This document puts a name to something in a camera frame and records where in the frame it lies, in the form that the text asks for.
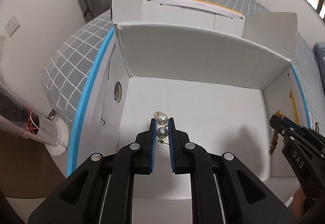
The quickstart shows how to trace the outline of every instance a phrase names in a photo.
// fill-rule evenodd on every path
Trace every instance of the wall socket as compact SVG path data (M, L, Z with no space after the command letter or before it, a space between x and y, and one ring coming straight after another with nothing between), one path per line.
M19 28L20 24L17 17L14 15L9 21L5 24L4 28L8 32L9 37Z

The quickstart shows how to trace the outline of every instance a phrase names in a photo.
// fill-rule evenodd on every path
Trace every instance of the blue tape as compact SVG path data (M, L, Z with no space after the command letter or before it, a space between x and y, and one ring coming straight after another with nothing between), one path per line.
M311 128L310 119L309 119L309 115L308 115L308 108L307 108L306 98L304 96L303 89L302 89L300 81L298 79L297 72L296 72L293 65L291 65L291 70L292 70L292 73L294 74L294 77L295 77L297 85L298 85L298 89L300 91L301 98L303 100L303 107L304 107L304 110L305 110L306 120L307 120L307 128Z
M100 64L103 60L105 52L109 43L111 42L114 36L114 29L111 28L107 33L100 49L96 55L94 63L90 69L88 74L88 78L83 87L83 91L79 100L78 109L76 115L74 117L74 124L72 126L72 133L70 136L69 149L68 149L68 167L67 167L67 177L72 174L72 172L77 168L77 157L78 157L78 149L80 142L80 134L82 130L83 120L85 118L88 102L90 99L90 94L93 90L93 86L95 83L95 79L100 68Z

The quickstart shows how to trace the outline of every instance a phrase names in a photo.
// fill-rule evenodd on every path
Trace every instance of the cardboard box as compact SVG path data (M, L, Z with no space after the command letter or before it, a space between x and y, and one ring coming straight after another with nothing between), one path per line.
M84 102L80 141L70 148L77 153L69 155L80 165L94 152L115 153L162 111L208 152L232 152L284 201L299 184L281 153L281 138L269 155L269 119L281 109L308 125L290 66L296 14L245 18L191 1L112 0L117 29L94 62L97 73L88 76L94 85ZM68 166L73 171L75 165ZM152 175L135 176L134 197L134 207L152 211L152 223L183 223L182 215L191 215L190 176L172 173L167 145L157 144ZM177 202L182 212L166 200L184 201ZM174 213L155 219L161 207Z

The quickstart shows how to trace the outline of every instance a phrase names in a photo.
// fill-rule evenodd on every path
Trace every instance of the white pearl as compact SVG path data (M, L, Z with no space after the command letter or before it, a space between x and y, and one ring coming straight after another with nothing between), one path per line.
M164 127L161 127L157 130L156 135L160 139L165 139L168 136L168 130Z
M158 117L157 117L157 123L159 125L165 125L166 123L168 122L168 117L166 114L159 114Z
M155 113L153 114L153 118L154 118L154 119L157 119L157 117L158 117L161 113L162 113L162 112L160 112L160 111L155 112Z

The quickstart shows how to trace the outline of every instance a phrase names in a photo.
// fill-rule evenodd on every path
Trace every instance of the grid pattern fabric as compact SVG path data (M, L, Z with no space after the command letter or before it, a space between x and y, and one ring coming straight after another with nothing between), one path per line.
M243 15L270 12L255 0L203 0L241 12ZM59 116L72 129L83 85L97 51L113 25L110 10L90 21L71 36L43 71L46 96ZM325 133L325 98L320 74L310 47L297 34L293 66L301 82L313 125L318 121Z
M83 86L97 52L113 27L110 11L93 19L68 38L43 70L45 94L72 130Z

